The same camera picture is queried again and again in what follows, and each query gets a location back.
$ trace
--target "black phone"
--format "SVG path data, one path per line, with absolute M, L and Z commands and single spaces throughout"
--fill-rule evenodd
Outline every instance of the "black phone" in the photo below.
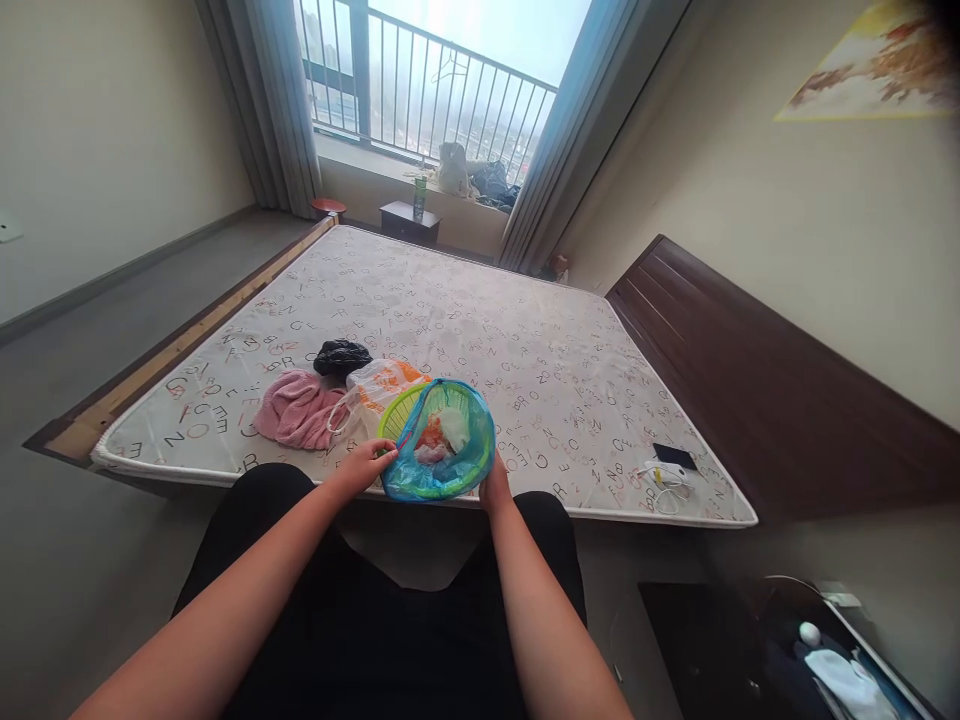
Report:
M 668 462 L 672 465 L 679 465 L 680 467 L 685 467 L 687 470 L 699 472 L 697 470 L 697 464 L 693 461 L 693 455 L 688 453 L 686 450 L 677 450 L 677 448 L 667 447 L 666 445 L 661 445 L 660 443 L 654 443 L 653 450 L 657 453 L 657 458 L 663 462 Z

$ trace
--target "black pants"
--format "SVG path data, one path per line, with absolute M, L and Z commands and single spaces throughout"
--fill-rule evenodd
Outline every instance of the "black pants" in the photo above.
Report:
M 182 610 L 313 483 L 290 465 L 237 480 L 214 513 Z M 551 494 L 517 496 L 547 564 L 586 624 L 573 525 Z M 489 534 L 439 592 L 401 588 L 330 528 L 224 717 L 526 717 Z

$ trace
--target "green bottle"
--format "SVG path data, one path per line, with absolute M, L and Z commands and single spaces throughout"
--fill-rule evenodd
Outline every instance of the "green bottle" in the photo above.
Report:
M 413 184 L 413 219 L 419 221 L 423 220 L 423 206 L 427 202 L 427 179 L 415 178 Z

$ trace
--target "blue mesh bag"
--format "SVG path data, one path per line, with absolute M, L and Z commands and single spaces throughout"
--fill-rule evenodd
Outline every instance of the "blue mesh bag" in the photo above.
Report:
M 394 404 L 402 406 L 402 400 L 398 398 Z M 421 464 L 414 456 L 414 448 L 430 416 L 448 407 L 456 408 L 463 415 L 470 438 L 455 455 L 434 465 Z M 388 408 L 385 421 L 392 410 L 393 406 Z M 381 423 L 380 435 L 390 437 L 391 433 L 383 431 L 384 425 Z M 483 396 L 459 380 L 434 380 L 423 386 L 396 438 L 400 452 L 381 475 L 383 489 L 390 498 L 400 502 L 448 500 L 470 492 L 493 467 L 496 442 L 493 417 Z

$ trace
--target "pink towel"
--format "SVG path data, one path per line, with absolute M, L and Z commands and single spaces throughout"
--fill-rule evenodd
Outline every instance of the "pink towel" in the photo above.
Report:
M 288 370 L 267 388 L 253 426 L 265 438 L 281 445 L 326 450 L 331 440 L 327 419 L 345 392 L 341 388 L 324 390 L 315 373 Z M 341 405 L 331 425 L 338 427 L 346 414 L 346 406 Z

